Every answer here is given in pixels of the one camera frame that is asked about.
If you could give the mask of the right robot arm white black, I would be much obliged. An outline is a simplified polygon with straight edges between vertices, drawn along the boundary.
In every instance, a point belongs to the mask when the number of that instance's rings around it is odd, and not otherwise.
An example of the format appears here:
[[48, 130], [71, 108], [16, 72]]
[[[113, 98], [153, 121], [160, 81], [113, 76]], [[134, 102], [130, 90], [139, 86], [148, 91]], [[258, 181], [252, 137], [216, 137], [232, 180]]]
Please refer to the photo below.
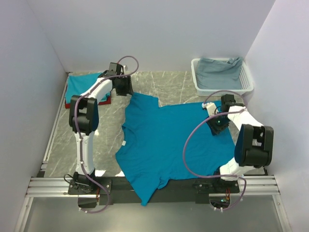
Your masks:
[[234, 95], [223, 95], [219, 107], [207, 102], [202, 108], [209, 115], [207, 124], [212, 135], [219, 135], [230, 123], [239, 131], [233, 158], [214, 173], [219, 176], [212, 180], [214, 191], [222, 193], [229, 187], [229, 181], [271, 163], [274, 129], [258, 122], [244, 104], [236, 102]]

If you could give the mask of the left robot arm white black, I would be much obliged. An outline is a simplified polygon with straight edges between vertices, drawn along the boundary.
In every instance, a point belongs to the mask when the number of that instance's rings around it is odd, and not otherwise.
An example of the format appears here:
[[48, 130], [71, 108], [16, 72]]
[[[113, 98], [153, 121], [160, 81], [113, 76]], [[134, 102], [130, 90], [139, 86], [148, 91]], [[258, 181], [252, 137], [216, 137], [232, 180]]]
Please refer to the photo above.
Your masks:
[[85, 194], [96, 190], [93, 179], [93, 139], [99, 124], [98, 103], [110, 93], [118, 96], [133, 95], [131, 74], [125, 74], [120, 63], [110, 63], [109, 69], [98, 76], [95, 83], [81, 95], [73, 95], [70, 101], [69, 126], [74, 132], [77, 144], [77, 166], [75, 174], [82, 175], [79, 188]]

